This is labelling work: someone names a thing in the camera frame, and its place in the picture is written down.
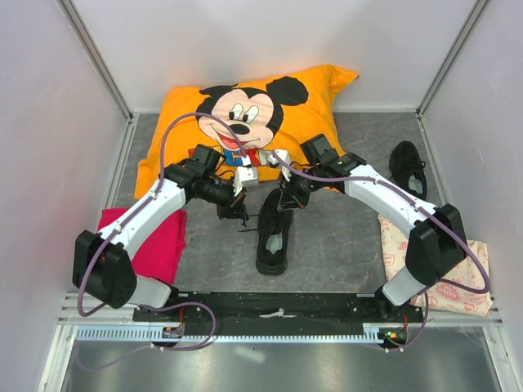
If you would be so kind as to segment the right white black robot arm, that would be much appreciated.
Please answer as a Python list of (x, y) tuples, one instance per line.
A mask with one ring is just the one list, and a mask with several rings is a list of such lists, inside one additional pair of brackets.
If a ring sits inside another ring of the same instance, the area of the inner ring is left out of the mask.
[(458, 210), (450, 204), (437, 207), (415, 198), (381, 176), (364, 159), (339, 155), (324, 135), (301, 145), (308, 168), (292, 167), (288, 153), (272, 151), (279, 163), (286, 195), (304, 207), (309, 195), (323, 187), (361, 201), (388, 219), (407, 239), (405, 265), (379, 290), (375, 314), (393, 321), (404, 311), (411, 297), (440, 281), (466, 257), (467, 240)]

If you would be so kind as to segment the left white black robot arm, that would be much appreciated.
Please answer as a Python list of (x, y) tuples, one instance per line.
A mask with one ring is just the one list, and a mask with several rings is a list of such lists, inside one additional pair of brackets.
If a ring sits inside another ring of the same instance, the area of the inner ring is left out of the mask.
[(254, 177), (249, 156), (243, 156), (234, 179), (215, 179), (221, 155), (198, 145), (192, 155), (161, 170), (150, 190), (121, 217), (96, 233), (83, 231), (74, 246), (73, 283), (78, 288), (77, 307), (83, 316), (86, 294), (101, 305), (118, 309), (126, 304), (150, 308), (162, 321), (173, 320), (179, 301), (172, 287), (156, 278), (135, 272), (132, 261), (150, 235), (191, 199), (199, 198), (220, 208), (229, 208), (238, 218), (246, 216), (240, 206), (246, 180)]

